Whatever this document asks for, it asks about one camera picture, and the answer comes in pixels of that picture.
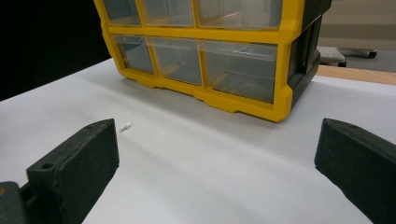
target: small white object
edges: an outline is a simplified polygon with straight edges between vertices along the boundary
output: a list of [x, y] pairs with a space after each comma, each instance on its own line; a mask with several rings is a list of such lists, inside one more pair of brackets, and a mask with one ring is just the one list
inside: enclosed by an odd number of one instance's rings
[[129, 121], [128, 123], [126, 123], [121, 129], [120, 129], [120, 133], [125, 132], [126, 130], [130, 129], [132, 127], [132, 122]]

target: transparent drawer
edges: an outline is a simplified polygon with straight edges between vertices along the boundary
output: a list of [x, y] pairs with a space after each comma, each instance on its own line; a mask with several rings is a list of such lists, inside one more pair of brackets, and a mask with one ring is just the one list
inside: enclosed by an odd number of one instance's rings
[[150, 26], [192, 27], [191, 0], [142, 0]]
[[146, 39], [142, 35], [117, 35], [122, 58], [129, 68], [154, 74]]
[[103, 3], [111, 24], [140, 26], [139, 13], [134, 0], [103, 0]]
[[209, 86], [217, 91], [272, 103], [276, 46], [200, 41]]
[[201, 85], [197, 42], [187, 38], [150, 37], [160, 74], [164, 77]]
[[282, 0], [197, 0], [203, 28], [261, 30], [279, 27]]

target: white table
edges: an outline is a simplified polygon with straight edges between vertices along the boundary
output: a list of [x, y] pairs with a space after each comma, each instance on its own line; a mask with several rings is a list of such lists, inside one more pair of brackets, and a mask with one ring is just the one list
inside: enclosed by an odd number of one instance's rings
[[231, 114], [119, 75], [112, 60], [0, 102], [0, 181], [114, 118], [120, 168], [84, 223], [371, 223], [315, 169], [323, 118], [396, 143], [396, 86], [314, 77], [290, 116]]

